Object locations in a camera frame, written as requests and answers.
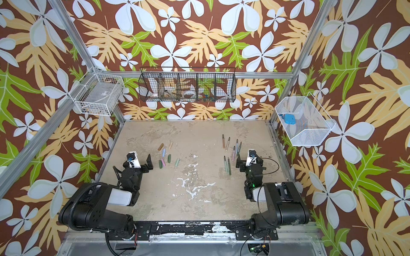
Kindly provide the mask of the light green pen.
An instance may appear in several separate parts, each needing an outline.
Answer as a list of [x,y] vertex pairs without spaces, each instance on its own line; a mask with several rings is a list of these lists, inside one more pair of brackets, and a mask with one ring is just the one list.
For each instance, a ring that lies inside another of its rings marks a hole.
[[227,160],[226,160],[226,156],[224,156],[224,170],[225,170],[225,173],[227,173],[227,174],[228,174],[228,167],[227,167]]

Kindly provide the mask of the beige pen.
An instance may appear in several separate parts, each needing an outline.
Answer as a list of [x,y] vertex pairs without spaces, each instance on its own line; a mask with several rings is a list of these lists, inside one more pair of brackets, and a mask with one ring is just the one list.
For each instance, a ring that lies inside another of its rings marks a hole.
[[227,141],[227,144],[226,144],[225,150],[228,150],[228,148],[229,148],[229,144],[230,144],[230,137],[228,138],[228,141]]

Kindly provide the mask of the pink pen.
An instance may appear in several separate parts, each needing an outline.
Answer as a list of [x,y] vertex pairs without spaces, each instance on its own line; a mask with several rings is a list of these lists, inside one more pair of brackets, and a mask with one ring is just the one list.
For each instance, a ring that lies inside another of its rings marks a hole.
[[234,147],[233,147],[233,150],[232,150],[232,162],[235,161],[236,154],[237,154],[237,152],[236,152],[236,146],[234,146]]

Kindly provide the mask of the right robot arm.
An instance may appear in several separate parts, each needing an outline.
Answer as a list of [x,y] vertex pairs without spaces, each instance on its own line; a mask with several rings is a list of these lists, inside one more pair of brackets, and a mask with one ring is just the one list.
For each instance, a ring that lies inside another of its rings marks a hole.
[[276,240],[278,228],[308,224],[310,214],[293,182],[263,182],[266,176],[263,163],[264,159],[251,150],[246,160],[237,158],[236,168],[246,176],[246,198],[258,207],[258,213],[249,221],[250,237],[260,240],[269,236]]

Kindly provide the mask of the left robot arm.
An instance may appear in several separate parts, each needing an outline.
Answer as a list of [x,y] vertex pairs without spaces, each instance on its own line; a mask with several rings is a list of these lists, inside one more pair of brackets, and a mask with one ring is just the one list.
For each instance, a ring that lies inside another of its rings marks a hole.
[[84,183],[59,212],[59,223],[75,231],[93,230],[130,238],[135,232],[133,217],[106,208],[108,205],[132,207],[136,204],[143,174],[153,170],[151,155],[145,164],[140,164],[137,152],[131,151],[123,167],[122,171],[113,167],[116,185]]

